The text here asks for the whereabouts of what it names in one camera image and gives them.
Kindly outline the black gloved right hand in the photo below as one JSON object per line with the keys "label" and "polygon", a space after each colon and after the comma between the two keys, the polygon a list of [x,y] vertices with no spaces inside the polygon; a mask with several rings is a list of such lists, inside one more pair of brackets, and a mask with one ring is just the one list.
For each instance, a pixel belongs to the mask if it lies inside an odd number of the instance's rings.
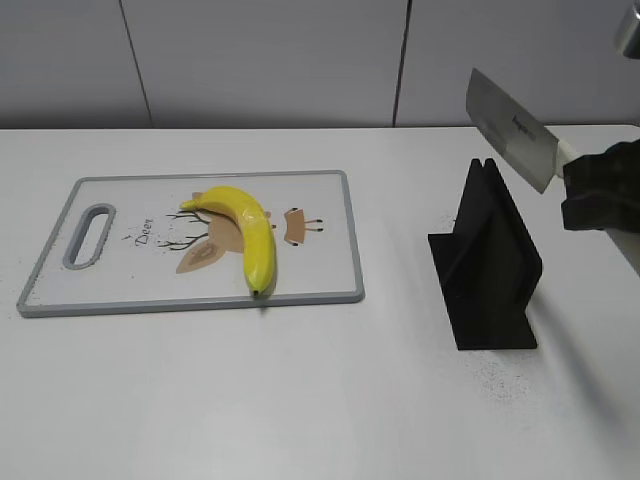
{"label": "black gloved right hand", "polygon": [[619,142],[563,166],[564,228],[639,232],[639,142]]}

